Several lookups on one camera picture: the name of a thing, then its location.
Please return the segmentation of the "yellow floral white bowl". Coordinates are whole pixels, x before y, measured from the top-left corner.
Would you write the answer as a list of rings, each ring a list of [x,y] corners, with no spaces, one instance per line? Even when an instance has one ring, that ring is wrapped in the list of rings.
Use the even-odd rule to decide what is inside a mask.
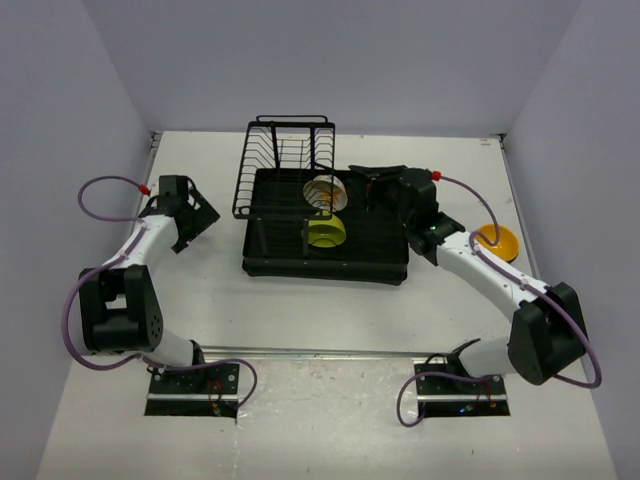
[[[336,175],[318,175],[306,182],[304,199],[314,208],[339,212],[348,205],[348,194],[344,183]]]

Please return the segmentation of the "lime green bowl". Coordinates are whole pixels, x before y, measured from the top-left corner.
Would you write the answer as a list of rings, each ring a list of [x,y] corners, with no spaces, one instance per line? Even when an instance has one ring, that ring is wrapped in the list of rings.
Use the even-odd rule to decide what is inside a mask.
[[[334,248],[347,238],[346,227],[336,214],[322,210],[309,221],[308,243],[316,248]]]

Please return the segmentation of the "orange bowl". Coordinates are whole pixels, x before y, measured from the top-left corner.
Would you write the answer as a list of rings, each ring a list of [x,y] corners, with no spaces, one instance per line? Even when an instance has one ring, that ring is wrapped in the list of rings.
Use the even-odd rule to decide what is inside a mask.
[[[507,227],[486,224],[477,229],[476,241],[492,254],[507,263],[513,262],[520,253],[517,236]]]

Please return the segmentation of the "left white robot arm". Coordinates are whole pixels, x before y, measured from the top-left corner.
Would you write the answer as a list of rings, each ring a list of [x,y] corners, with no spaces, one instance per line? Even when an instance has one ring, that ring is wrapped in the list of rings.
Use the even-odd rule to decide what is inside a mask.
[[[137,216],[131,236],[103,265],[83,270],[65,301],[61,322],[68,352],[83,366],[107,371],[140,358],[156,368],[171,369],[172,380],[183,391],[195,393],[208,379],[200,345],[164,327],[152,270],[169,251],[178,254],[220,218],[219,213],[185,175],[163,175],[158,190],[116,175],[96,177],[79,190],[77,201],[90,217],[115,222],[91,212],[84,203],[86,190],[104,180],[120,180],[138,188],[149,200]],[[75,299],[80,305],[80,331],[91,355],[122,355],[116,363],[93,364],[80,354],[72,340],[69,314]]]

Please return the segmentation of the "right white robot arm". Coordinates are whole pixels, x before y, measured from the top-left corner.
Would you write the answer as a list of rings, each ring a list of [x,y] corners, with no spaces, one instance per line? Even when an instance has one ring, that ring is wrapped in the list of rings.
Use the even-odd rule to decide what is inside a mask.
[[[562,370],[588,357],[591,381],[571,385],[594,389],[602,382],[576,291],[566,283],[550,286],[525,274],[490,251],[500,236],[469,232],[445,214],[436,184],[444,175],[406,166],[350,166],[367,185],[366,202],[385,207],[401,221],[410,247],[430,263],[461,278],[493,304],[510,322],[503,338],[476,339],[449,355],[448,385],[467,393],[481,379],[516,373],[541,385],[551,378],[566,381]]]

